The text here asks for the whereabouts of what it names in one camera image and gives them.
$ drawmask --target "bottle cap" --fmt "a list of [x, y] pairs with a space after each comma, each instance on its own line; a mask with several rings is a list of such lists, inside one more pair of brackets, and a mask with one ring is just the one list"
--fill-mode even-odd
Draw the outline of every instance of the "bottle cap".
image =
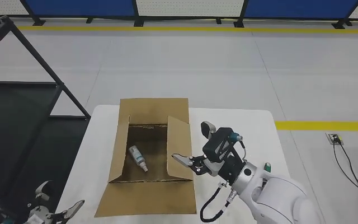
[[147, 168], [147, 164], [145, 164], [145, 162], [141, 162], [139, 164], [140, 168], [142, 168], [144, 170], [144, 172], [147, 172], [148, 171], [148, 168]]

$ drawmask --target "cardboard box flap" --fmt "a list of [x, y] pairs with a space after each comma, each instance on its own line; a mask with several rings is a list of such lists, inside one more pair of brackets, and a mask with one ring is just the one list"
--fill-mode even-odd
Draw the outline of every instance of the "cardboard box flap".
[[130, 115], [130, 124], [166, 124], [168, 116], [189, 123], [187, 98], [121, 99], [119, 120]]
[[127, 145], [127, 135], [130, 116], [123, 116], [118, 120], [116, 141], [114, 143], [113, 156], [111, 162], [111, 170], [108, 182], [117, 179], [122, 175], [123, 164], [125, 159], [125, 151]]
[[95, 217], [195, 213], [193, 181], [122, 183], [107, 184]]
[[167, 171], [169, 176], [192, 180], [192, 170], [184, 167], [172, 157], [173, 153], [191, 156], [190, 125], [169, 116], [167, 135]]

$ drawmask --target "green connector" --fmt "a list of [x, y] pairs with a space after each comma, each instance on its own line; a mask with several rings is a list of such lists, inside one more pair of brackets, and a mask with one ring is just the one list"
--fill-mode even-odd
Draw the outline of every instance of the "green connector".
[[271, 172], [271, 164], [269, 162], [265, 163], [263, 169], [266, 170], [267, 172]]

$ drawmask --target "power outlet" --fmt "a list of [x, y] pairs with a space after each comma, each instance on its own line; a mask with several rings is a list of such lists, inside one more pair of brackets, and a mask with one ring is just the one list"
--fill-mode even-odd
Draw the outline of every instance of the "power outlet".
[[335, 144], [335, 145], [337, 145], [337, 146], [339, 146], [340, 144], [338, 143], [338, 142], [333, 142], [333, 140], [334, 140], [334, 135], [338, 135], [338, 138], [341, 140], [341, 145], [344, 145], [344, 143], [343, 143], [343, 139], [342, 139], [342, 137], [339, 135], [339, 134], [337, 134], [337, 133], [326, 133], [326, 136], [327, 136], [327, 138], [328, 138], [328, 141], [329, 141], [329, 143], [331, 144], [331, 145], [333, 145], [333, 144]]

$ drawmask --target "floor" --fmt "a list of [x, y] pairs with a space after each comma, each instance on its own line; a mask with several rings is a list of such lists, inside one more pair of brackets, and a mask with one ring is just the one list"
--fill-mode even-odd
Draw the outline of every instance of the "floor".
[[[247, 26], [262, 24], [249, 22]], [[266, 26], [292, 24], [269, 22]], [[313, 22], [294, 26], [329, 29], [327, 24]], [[275, 120], [358, 120], [358, 34], [23, 33], [89, 113], [99, 104], [119, 104], [127, 97], [188, 97], [193, 108], [269, 110]], [[51, 81], [11, 34], [1, 41], [0, 52], [0, 81]], [[53, 114], [81, 112], [64, 95]], [[323, 223], [356, 223], [358, 191], [337, 167], [325, 132], [278, 131], [290, 175], [305, 185]], [[358, 171], [358, 134], [339, 134]], [[348, 170], [343, 152], [337, 150], [337, 156]]]

